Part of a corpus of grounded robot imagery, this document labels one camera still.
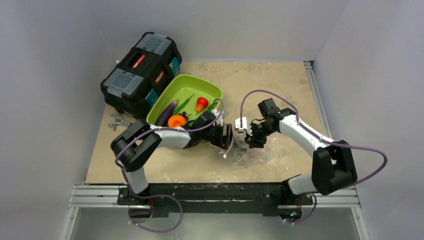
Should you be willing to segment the clear zip top bag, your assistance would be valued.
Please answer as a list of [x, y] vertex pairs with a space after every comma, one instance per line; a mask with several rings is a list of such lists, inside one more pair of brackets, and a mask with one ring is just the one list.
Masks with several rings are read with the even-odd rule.
[[211, 147], [216, 151], [219, 156], [218, 158], [229, 166], [252, 165], [254, 163], [266, 162], [269, 159], [266, 148], [249, 148], [244, 140], [245, 135], [236, 132], [233, 134], [231, 148], [223, 149], [214, 145], [211, 145]]

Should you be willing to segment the dark fake grape bunch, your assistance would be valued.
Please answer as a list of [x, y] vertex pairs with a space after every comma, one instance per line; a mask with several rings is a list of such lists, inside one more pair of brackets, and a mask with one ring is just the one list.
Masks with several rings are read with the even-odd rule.
[[182, 117], [184, 117], [187, 121], [189, 120], [189, 117], [191, 116], [191, 114], [188, 114], [187, 112], [185, 112], [185, 111], [183, 111], [181, 114], [180, 114]]

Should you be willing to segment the orange fake orange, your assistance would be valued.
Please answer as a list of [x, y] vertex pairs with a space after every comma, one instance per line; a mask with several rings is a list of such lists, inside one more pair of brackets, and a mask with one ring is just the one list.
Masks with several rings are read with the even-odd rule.
[[170, 128], [178, 128], [186, 125], [188, 120], [182, 115], [173, 115], [167, 121], [167, 126]]

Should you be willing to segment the lime green plastic tray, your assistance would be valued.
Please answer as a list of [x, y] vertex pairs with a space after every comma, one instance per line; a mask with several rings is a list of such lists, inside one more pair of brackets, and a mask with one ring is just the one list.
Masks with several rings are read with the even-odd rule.
[[195, 107], [199, 97], [204, 97], [209, 101], [209, 105], [217, 101], [218, 104], [215, 109], [222, 105], [220, 100], [223, 98], [223, 92], [219, 86], [210, 81], [187, 74], [176, 76], [171, 83], [165, 88], [164, 92], [160, 95], [157, 102], [153, 105], [152, 109], [146, 117], [146, 121], [155, 125], [155, 122], [162, 111], [174, 100], [179, 100], [178, 105], [182, 104], [188, 97], [194, 95], [188, 104], [177, 114], [181, 115], [182, 112], [191, 114], [189, 121], [197, 119], [202, 113], [196, 113]]

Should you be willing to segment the purple fake eggplant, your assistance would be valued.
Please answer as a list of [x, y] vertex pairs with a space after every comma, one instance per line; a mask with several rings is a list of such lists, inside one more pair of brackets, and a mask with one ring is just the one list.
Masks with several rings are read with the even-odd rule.
[[168, 124], [169, 118], [173, 115], [174, 110], [178, 106], [179, 100], [173, 100], [156, 119], [155, 125], [165, 127]]

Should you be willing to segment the green fake chili pepper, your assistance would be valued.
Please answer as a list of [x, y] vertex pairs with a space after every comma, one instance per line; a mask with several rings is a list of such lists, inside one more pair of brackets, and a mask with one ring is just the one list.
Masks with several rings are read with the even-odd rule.
[[211, 112], [215, 107], [216, 107], [216, 105], [218, 104], [219, 102], [218, 101], [214, 101], [214, 102], [212, 102], [207, 108], [206, 108], [206, 110], [205, 110], [205, 112]]

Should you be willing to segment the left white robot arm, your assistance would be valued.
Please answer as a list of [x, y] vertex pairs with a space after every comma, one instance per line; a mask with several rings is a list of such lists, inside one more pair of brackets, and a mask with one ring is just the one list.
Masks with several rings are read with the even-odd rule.
[[115, 163], [131, 187], [129, 197], [138, 205], [149, 199], [144, 165], [158, 148], [189, 149], [206, 141], [226, 152], [233, 146], [232, 125], [224, 123], [219, 113], [203, 112], [183, 126], [164, 127], [136, 120], [110, 144]]

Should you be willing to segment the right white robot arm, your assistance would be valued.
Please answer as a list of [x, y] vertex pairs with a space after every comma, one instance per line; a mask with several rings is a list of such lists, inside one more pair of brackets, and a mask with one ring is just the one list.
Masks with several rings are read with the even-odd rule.
[[305, 193], [326, 196], [357, 181], [352, 151], [346, 141], [334, 141], [320, 135], [303, 124], [292, 109], [279, 109], [271, 98], [260, 102], [258, 108], [262, 115], [260, 123], [248, 122], [246, 117], [235, 120], [235, 128], [239, 133], [246, 134], [244, 141], [249, 148], [263, 148], [269, 135], [280, 133], [292, 139], [312, 157], [309, 174], [300, 174], [283, 182], [280, 196], [284, 202], [292, 204]]

